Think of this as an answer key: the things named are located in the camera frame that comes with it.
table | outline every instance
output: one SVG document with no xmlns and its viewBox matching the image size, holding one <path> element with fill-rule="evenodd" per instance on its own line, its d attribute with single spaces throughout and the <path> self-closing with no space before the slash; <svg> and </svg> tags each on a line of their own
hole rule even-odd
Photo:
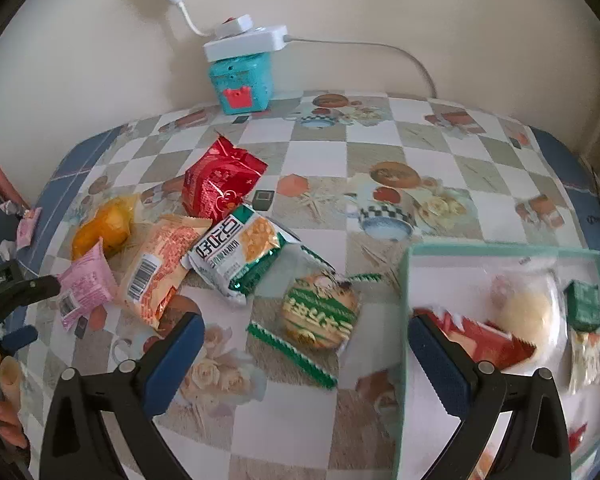
<svg viewBox="0 0 600 480">
<path fill-rule="evenodd" d="M 571 200 L 531 129 L 514 119 L 382 92 L 293 92 L 277 95 L 264 112 L 225 116 L 217 105 L 195 107 L 81 143 L 42 193 L 36 241 L 19 261 L 33 274 L 63 272 L 78 225 L 97 206 L 177 182 L 218 134 L 269 165 L 256 190 L 294 190 L 277 192 L 262 214 L 339 272 L 388 279 L 370 286 L 338 388 L 329 391 L 244 331 L 275 300 L 259 296 L 236 310 L 190 273 L 180 293 L 200 307 L 209 339 L 193 373 L 237 370 L 242 386 L 235 395 L 197 388 L 176 396 L 155 419 L 160 432 L 194 479 L 390 478 L 402 358 L 395 266 L 404 249 L 437 238 L 580 247 Z M 128 311 L 105 310 L 104 326 L 90 324 L 77 338 L 60 325 L 53 300 L 27 309 L 26 322 L 40 333 L 17 355 L 26 372 L 22 418 L 32 470 L 62 371 L 113 370 L 117 341 L 145 330 Z M 197 376 L 202 386 L 204 377 Z M 110 430 L 137 478 L 120 430 Z"/>
</svg>

plastic tray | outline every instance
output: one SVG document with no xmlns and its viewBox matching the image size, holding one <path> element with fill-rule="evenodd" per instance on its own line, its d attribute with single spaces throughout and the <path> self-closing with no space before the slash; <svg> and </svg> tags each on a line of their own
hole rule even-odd
<svg viewBox="0 0 600 480">
<path fill-rule="evenodd" d="M 600 252 L 584 249 L 509 244 L 417 244 L 400 266 L 404 305 L 404 385 L 402 441 L 396 456 L 396 478 L 419 480 L 453 435 L 459 419 L 446 414 L 419 362 L 406 342 L 412 308 L 437 304 L 451 312 L 485 321 L 492 317 L 491 280 L 532 258 L 554 261 L 560 288 L 573 279 L 600 286 Z M 587 422 L 587 432 L 571 457 L 573 478 L 587 478 L 600 466 L 600 384 L 567 393 L 571 348 L 567 341 L 562 360 L 548 365 L 556 379 L 567 427 Z M 509 420 L 500 415 L 490 445 L 497 450 Z"/>
</svg>

tray rim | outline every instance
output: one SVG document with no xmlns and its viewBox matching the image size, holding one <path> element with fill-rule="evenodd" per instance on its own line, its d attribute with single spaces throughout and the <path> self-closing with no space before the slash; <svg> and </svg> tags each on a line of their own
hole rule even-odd
<svg viewBox="0 0 600 480">
<path fill-rule="evenodd" d="M 475 244 L 470 242 L 454 242 L 454 241 L 439 241 L 439 242 L 421 242 L 414 244 L 409 247 L 408 251 L 404 253 L 402 257 L 398 272 L 400 277 L 400 284 L 402 293 L 400 294 L 400 302 L 403 307 L 403 318 L 402 318 L 402 340 L 404 346 L 402 350 L 402 380 L 404 384 L 401 387 L 402 399 L 401 399 L 401 410 L 400 427 L 404 428 L 404 396 L 407 395 L 407 370 L 408 370 L 408 344 L 407 344 L 407 320 L 410 315 L 410 308 L 408 305 L 409 297 L 409 268 L 410 263 L 414 257 L 417 256 L 555 256 L 557 258 L 588 258 L 596 266 L 598 277 L 600 279 L 600 251 L 595 251 L 585 248 L 564 248 L 555 246 L 538 246 L 538 245 L 523 245 L 523 244 L 507 244 L 507 243 L 483 243 Z M 397 479 L 400 473 L 400 456 L 402 453 L 402 431 L 396 441 L 396 453 L 394 458 L 394 475 L 393 478 Z M 595 441 L 594 445 L 591 446 L 583 456 L 580 457 L 576 462 L 571 463 L 571 471 L 576 472 L 579 467 L 586 463 L 594 453 L 597 453 L 594 460 L 593 466 L 598 464 L 600 458 L 600 438 Z"/>
</svg>

printed red apple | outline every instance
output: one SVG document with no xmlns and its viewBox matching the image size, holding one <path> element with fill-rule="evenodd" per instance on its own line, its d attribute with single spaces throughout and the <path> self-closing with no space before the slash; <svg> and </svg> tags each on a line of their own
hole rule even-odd
<svg viewBox="0 0 600 480">
<path fill-rule="evenodd" d="M 376 187 L 374 191 L 374 200 L 378 202 L 390 202 L 392 204 L 400 203 L 400 193 L 390 187 Z"/>
</svg>

gray cable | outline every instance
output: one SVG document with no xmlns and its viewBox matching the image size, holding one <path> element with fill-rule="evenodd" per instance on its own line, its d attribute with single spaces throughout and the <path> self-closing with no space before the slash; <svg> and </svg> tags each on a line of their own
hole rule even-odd
<svg viewBox="0 0 600 480">
<path fill-rule="evenodd" d="M 394 45 L 390 45 L 387 43 L 375 43 L 373 41 L 308 40 L 306 38 L 296 38 L 295 36 L 289 36 L 289 35 L 285 36 L 284 40 L 285 40 L 285 43 L 290 43 L 291 41 L 302 41 L 303 43 L 335 43 L 335 44 L 346 44 L 346 45 L 371 45 L 371 46 L 384 46 L 386 48 L 392 48 L 394 50 L 397 50 L 398 52 L 401 52 L 406 57 L 411 59 L 411 61 L 418 67 L 418 70 L 420 70 L 420 73 L 422 74 L 422 77 L 427 82 L 427 85 L 429 85 L 429 91 L 430 91 L 431 97 L 434 99 L 436 99 L 438 97 L 438 90 L 436 89 L 436 84 L 433 82 L 433 78 L 431 77 L 431 74 L 429 73 L 429 71 L 425 68 L 425 66 L 420 62 L 420 60 L 417 57 L 415 57 L 413 54 L 410 54 L 403 48 L 400 48 L 399 46 L 394 46 Z"/>
</svg>

